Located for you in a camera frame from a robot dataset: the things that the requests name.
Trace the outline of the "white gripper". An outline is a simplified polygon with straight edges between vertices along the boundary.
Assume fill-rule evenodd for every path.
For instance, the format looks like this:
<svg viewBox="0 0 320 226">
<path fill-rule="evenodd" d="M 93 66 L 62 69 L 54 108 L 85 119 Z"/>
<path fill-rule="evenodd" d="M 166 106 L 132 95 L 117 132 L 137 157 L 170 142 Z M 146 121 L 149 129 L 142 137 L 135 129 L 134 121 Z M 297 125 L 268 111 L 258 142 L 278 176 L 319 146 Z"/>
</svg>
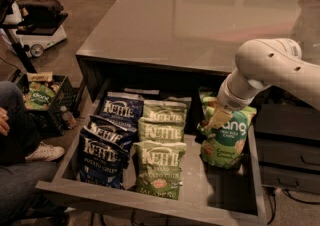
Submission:
<svg viewBox="0 0 320 226">
<path fill-rule="evenodd" d="M 207 127 L 209 129 L 221 128 L 232 119 L 231 111 L 239 111 L 248 106 L 263 90 L 264 84 L 261 81 L 248 79 L 241 73 L 229 74 L 218 91 L 218 100 L 226 109 L 215 108 Z"/>
</svg>

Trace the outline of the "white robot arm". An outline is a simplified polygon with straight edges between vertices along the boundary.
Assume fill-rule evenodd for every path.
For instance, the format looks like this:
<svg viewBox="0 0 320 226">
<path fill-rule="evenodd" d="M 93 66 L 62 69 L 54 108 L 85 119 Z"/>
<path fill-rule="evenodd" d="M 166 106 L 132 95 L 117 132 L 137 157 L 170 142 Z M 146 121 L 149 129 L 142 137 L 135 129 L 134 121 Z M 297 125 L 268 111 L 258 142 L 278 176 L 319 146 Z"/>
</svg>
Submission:
<svg viewBox="0 0 320 226">
<path fill-rule="evenodd" d="M 320 66 L 303 61 L 301 47 L 292 39 L 254 39 L 238 48 L 235 68 L 220 86 L 208 127 L 221 128 L 233 111 L 248 106 L 270 86 L 320 109 Z"/>
</svg>

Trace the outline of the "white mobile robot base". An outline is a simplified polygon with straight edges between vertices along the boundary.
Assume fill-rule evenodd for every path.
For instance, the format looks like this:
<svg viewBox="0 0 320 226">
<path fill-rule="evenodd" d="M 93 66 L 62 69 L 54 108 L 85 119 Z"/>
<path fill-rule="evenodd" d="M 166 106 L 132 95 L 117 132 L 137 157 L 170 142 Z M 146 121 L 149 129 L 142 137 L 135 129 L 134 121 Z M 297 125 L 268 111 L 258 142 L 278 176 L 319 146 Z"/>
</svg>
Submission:
<svg viewBox="0 0 320 226">
<path fill-rule="evenodd" d="M 16 25 L 10 33 L 21 43 L 29 58 L 39 57 L 48 48 L 67 38 L 62 26 L 68 14 L 58 0 L 15 0 L 4 23 Z M 1 28 L 2 39 L 15 52 Z"/>
</svg>

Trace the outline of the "person's hand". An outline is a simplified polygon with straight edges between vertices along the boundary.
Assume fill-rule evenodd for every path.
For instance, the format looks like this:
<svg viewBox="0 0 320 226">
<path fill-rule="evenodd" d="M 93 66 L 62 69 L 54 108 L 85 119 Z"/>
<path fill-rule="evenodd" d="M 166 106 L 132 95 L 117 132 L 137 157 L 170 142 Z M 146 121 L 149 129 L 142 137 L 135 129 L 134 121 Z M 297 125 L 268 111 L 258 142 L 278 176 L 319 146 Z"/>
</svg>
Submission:
<svg viewBox="0 0 320 226">
<path fill-rule="evenodd" d="M 3 136 L 7 136 L 10 130 L 8 119 L 7 111 L 0 107 L 0 134 Z"/>
</svg>

